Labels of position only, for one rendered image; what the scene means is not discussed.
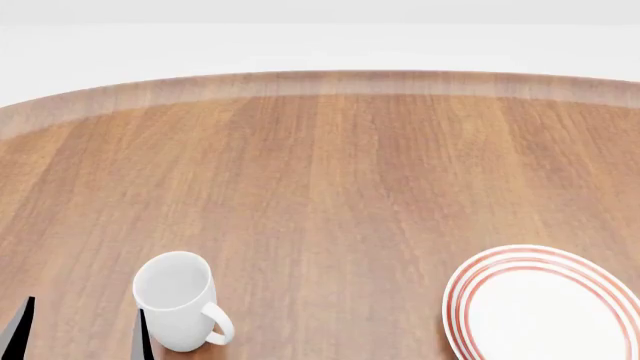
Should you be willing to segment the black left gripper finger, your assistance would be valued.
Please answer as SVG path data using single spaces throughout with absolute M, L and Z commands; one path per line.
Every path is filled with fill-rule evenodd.
M 138 310 L 135 321 L 130 360 L 152 360 L 151 338 L 142 309 Z
M 36 298 L 28 296 L 0 334 L 0 360 L 25 360 Z

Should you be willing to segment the white ceramic mug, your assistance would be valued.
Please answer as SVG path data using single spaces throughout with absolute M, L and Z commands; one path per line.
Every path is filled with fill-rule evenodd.
M 134 276 L 132 293 L 150 335 L 168 350 L 186 353 L 234 338 L 230 317 L 217 305 L 210 266 L 198 254 L 171 251 L 152 258 Z

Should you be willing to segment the white plate with red rings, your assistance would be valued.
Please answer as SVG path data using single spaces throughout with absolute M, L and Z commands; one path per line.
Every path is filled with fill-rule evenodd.
M 640 360 L 640 299 L 556 248 L 475 254 L 449 278 L 441 314 L 458 360 Z

